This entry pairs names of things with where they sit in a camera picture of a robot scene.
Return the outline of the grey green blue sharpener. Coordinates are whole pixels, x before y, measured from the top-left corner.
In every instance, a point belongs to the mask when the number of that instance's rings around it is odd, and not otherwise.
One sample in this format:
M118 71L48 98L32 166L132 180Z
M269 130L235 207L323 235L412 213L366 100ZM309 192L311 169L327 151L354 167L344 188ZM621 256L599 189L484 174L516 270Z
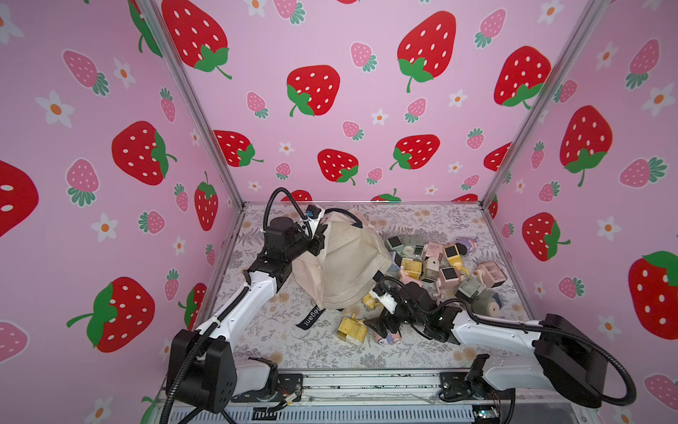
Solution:
M491 289L483 291L471 302L473 313L478 316L498 317L502 306L500 295Z

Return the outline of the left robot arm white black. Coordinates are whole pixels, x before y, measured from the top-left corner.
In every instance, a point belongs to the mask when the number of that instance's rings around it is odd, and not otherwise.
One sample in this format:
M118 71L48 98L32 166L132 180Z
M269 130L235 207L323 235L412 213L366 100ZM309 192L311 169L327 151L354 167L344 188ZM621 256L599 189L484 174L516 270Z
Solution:
M278 366L270 360L234 360L233 350L259 310L280 291L291 275L292 263L302 254L318 255L325 237L285 241L267 236L263 251L245 271L245 284L208 321L195 330L180 330L171 344L166 400L159 422L168 423L175 402L194 409L182 422L198 413L222 413L231 399L278 395Z

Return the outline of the cream canvas tote bag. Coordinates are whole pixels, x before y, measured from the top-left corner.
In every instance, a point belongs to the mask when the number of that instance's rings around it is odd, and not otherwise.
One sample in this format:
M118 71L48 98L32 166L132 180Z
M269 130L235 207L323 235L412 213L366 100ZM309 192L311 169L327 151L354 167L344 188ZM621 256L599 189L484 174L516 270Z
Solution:
M342 310L362 300L395 265L376 229L357 208L349 215L327 211L321 251L292 262L292 275L315 301L297 325L309 330L326 309Z

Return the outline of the mint green pencil sharpener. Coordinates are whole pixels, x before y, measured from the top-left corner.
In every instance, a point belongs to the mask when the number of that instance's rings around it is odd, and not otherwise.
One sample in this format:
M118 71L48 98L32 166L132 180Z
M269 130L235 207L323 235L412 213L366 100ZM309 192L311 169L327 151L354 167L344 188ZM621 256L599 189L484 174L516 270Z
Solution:
M404 250L404 242L399 236L385 238L384 243L390 252L397 252L401 254Z

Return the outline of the purple pencil sharpener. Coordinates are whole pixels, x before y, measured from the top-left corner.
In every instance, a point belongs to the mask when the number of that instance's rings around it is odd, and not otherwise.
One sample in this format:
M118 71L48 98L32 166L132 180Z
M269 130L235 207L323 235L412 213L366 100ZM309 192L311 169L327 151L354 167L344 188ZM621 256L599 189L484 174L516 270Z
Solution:
M459 254L462 257L467 257L474 254L478 246L478 238L459 237L455 241L455 245Z

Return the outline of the pale green pencil sharpener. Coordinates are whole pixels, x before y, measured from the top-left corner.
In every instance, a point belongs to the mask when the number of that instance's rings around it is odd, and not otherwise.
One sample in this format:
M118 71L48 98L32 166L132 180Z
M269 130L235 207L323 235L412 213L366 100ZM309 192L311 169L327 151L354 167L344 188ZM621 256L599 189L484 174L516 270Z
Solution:
M486 288L486 285L481 280L473 276L466 276L461 280L456 296L461 300L473 303Z

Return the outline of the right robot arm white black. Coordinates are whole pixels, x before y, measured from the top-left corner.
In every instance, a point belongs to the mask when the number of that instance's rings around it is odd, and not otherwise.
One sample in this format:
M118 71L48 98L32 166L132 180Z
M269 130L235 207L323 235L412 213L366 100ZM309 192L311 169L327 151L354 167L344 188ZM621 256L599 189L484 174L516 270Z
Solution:
M370 295L383 311L365 326L381 337L407 324L427 340L513 354L508 360L476 360L466 377L471 388L552 390L592 409L630 406L637 399L637 387L623 364L557 314L527 323L487 318L474 313L466 300L438 304L418 284L390 276L377 282Z

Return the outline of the grey green pencil sharpener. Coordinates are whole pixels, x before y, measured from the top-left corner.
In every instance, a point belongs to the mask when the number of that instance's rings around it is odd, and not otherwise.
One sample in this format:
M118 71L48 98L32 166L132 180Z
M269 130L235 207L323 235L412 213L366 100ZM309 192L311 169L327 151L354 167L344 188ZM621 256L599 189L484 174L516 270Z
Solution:
M421 260L424 257L425 241L420 236L404 236L402 257L411 260Z

